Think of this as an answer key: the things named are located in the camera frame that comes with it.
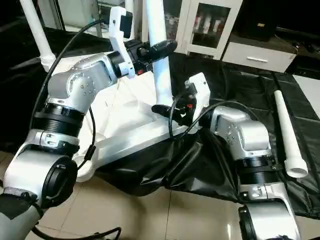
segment drawer handle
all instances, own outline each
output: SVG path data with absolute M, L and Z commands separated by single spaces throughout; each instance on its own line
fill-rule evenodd
M 268 62 L 268 60 L 259 59 L 259 58 L 255 58 L 255 57 L 252 57 L 252 56 L 247 56 L 246 59 L 257 61 L 257 62 L 261 62 L 261 63 L 267 63 Z

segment glass cabinet door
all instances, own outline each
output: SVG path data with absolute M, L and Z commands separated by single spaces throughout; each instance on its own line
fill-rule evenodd
M 182 0 L 163 0 L 164 21 L 167 40 L 176 39 L 181 6 Z
M 183 37 L 183 53 L 220 59 L 242 0 L 192 0 Z
M 191 43 L 216 49 L 229 12 L 229 7 L 200 3 L 194 20 Z

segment white cabinet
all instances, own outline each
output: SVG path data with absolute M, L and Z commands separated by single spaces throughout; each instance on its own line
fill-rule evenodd
M 294 53 L 230 42 L 223 61 L 284 73 L 295 56 Z
M 198 53 L 220 59 L 242 0 L 163 0 L 166 35 L 176 40 L 178 53 Z M 146 0 L 143 0 L 142 41 L 148 40 Z

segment white pipe end cap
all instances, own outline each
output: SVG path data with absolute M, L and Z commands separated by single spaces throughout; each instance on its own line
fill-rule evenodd
M 284 161 L 286 173 L 295 179 L 304 178 L 308 175 L 308 167 L 301 157 L 290 157 Z
M 46 72 L 49 72 L 52 64 L 54 64 L 56 60 L 56 56 L 52 53 L 46 56 L 40 56 L 41 64 Z

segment white floor tile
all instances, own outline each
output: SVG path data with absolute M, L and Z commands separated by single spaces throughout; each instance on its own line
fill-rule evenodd
M 238 206 L 215 198 L 172 191 L 167 240 L 241 240 Z
M 308 240 L 320 237 L 320 220 L 310 219 L 306 217 L 296 217 L 301 239 Z
M 0 151 L 0 163 L 6 158 L 7 154 L 5 151 Z
M 73 188 L 72 195 L 61 205 L 57 207 L 49 208 L 49 210 L 41 218 L 39 225 L 51 229 L 60 230 L 69 211 L 74 203 L 79 190 L 81 189 L 81 183 L 77 183 Z
M 77 238 L 81 238 L 83 236 L 75 235 L 75 234 L 64 232 L 64 231 L 60 231 L 59 234 L 57 235 L 57 237 L 58 238 L 62 238 L 62 239 L 77 239 Z
M 5 172 L 13 158 L 14 158 L 14 155 L 12 153 L 7 153 L 5 157 L 2 159 L 2 161 L 0 162 L 0 180 L 4 179 Z
M 164 240 L 169 198 L 164 188 L 145 197 L 130 196 L 93 177 L 83 183 L 61 230 L 87 236 L 122 227 L 121 239 Z
M 59 231 L 54 230 L 54 229 L 50 229 L 50 228 L 46 228 L 46 227 L 42 227 L 42 226 L 38 226 L 38 229 L 41 232 L 44 232 L 45 234 L 48 234 L 51 237 L 56 237 L 59 233 Z M 28 234 L 28 236 L 26 236 L 25 240 L 42 240 L 42 238 L 38 237 L 37 235 L 35 235 L 33 232 L 30 232 Z
M 294 75 L 295 80 L 302 89 L 304 95 L 310 102 L 315 113 L 320 118 L 320 102 L 319 102 L 319 91 L 320 91 L 320 80 L 312 79 L 309 77 Z

